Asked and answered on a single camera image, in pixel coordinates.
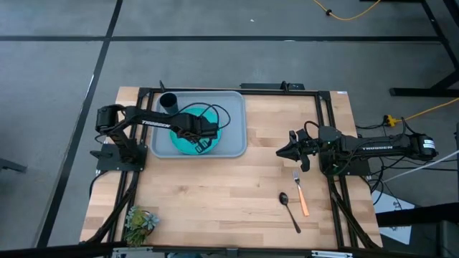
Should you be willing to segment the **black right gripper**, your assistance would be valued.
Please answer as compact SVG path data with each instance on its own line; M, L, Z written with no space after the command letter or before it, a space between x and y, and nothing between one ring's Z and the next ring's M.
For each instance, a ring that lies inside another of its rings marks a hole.
M311 162L309 155L315 156L320 152L318 141L304 130L289 131L289 143L276 151L276 155L281 158L287 158L292 161L301 162L302 172L310 170Z

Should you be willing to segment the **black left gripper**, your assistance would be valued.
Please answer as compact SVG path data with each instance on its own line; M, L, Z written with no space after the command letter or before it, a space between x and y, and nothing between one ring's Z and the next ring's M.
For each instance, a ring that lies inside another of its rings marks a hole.
M204 150L213 147L212 139L201 139L202 120L203 117L195 116L189 113L182 113L178 115L177 121L179 122L179 131L177 132L177 136L178 138L184 138L187 140L186 154L201 154Z

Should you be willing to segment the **teal round plate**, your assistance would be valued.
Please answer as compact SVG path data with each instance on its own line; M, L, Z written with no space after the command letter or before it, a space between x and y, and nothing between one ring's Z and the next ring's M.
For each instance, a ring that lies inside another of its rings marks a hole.
M209 122L217 122L217 114L213 109L208 109L206 112L204 111L204 107L188 107L187 109L183 110L183 113L189 113L195 116L199 116L203 114L203 117L206 118ZM214 147L217 146L220 138L221 138L222 131L218 130L218 136L216 139L213 140L213 147L206 149L203 151L201 154L186 154L186 139L184 138L178 138L178 136L173 133L172 131L169 132L170 139L174 145L174 147L182 154L186 155L192 155L192 156L197 156L197 155L204 155L205 153L210 152Z

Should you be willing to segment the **black spoon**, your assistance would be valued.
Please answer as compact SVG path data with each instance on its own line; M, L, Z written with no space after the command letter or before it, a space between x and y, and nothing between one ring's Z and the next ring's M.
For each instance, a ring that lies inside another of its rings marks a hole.
M293 226L295 228L295 231L297 234L300 234L301 233L301 228L299 227L298 223L296 222L296 220L294 219L291 211L290 211L290 208L288 207L288 202L289 202L289 198L288 198L288 195L284 192L280 192L279 194L279 202L287 209L288 213L289 213L289 216L291 218L291 221L293 222Z

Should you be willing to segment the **fork with orange handle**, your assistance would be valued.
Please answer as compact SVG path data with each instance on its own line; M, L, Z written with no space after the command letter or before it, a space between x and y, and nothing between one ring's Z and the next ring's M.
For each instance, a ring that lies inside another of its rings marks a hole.
M308 207L307 207L307 204L306 204L306 199L304 197L303 190L301 188L301 180L299 178L299 173L298 173L297 170L293 170L293 180L295 181L297 189L298 189L298 196L299 196L299 200L300 200L300 203L301 203L301 208L302 208L303 215L304 216L310 216L309 210L308 210Z

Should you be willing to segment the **black ribbed cup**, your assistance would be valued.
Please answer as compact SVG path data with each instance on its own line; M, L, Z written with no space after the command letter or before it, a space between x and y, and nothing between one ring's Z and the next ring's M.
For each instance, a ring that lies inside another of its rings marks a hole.
M173 115L179 111L177 96L172 92L165 92L160 98L159 103L166 113Z

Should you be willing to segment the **grey plastic tray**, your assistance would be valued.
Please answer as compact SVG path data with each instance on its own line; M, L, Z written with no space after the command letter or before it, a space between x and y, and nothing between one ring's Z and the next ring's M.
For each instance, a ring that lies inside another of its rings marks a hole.
M235 91L178 91L178 108L200 107L213 109L217 114L221 138L216 147L204 155L186 155L173 145L169 132L165 128L153 128L150 150L158 158L236 158L247 149L247 123L245 99Z

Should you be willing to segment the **small succulent plant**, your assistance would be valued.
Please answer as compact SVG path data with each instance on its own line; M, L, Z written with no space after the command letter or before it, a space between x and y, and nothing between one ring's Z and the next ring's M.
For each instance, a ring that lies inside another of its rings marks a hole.
M132 206L126 217L125 228L127 233L124 240L130 247L139 247L144 244L148 236L153 232L159 218L150 211L141 210L138 206Z

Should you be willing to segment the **white paper sheet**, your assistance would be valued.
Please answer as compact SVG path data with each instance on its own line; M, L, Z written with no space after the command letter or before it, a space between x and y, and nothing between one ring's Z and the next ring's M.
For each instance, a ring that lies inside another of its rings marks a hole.
M397 199L396 197L382 193L378 190L372 193L372 201L374 202L374 210L377 214L388 211L413 209L415 207L414 204ZM411 226L379 227L379 233L381 235L405 245L410 243L411 232Z

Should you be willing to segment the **black beam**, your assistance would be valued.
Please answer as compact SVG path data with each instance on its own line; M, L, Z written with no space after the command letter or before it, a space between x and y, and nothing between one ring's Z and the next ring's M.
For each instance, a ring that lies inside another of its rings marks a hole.
M376 214L380 227L434 224L441 221L459 223L459 202L417 207Z

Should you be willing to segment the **black floor stand foot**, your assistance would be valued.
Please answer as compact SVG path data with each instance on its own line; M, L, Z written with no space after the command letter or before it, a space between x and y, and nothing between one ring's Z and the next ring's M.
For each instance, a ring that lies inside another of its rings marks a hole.
M4 170L4 169L23 173L26 171L27 167L20 165L18 163L15 163L13 161L9 161L9 160L0 158L0 170Z

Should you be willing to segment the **black aluminium table frame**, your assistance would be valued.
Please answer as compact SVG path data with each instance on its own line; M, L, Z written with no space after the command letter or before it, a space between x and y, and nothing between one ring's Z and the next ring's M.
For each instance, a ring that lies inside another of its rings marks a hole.
M293 180L298 163L276 156L290 130L334 124L354 135L347 94L248 95L248 146L237 158L157 158L149 154L134 203L160 219L149 246L256 249L336 249L351 243L345 221L336 223L328 181L318 159L300 175L310 216L304 216ZM301 228L297 234L279 194Z

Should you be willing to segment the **black table leg frame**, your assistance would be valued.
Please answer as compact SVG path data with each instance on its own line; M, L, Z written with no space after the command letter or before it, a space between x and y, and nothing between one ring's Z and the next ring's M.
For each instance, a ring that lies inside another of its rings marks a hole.
M459 58L455 56L451 43L442 31L432 9L427 3L427 0L382 0L389 3L409 3L420 4L423 11L427 15L429 23L435 33L434 36L380 36L380 37L362 37L359 42L407 42L407 43L440 43L446 51L450 61L453 64L454 70L436 82L434 85L427 88L408 88L408 87L392 87L389 93L394 97L459 97L459 90L453 90L452 86L459 82Z

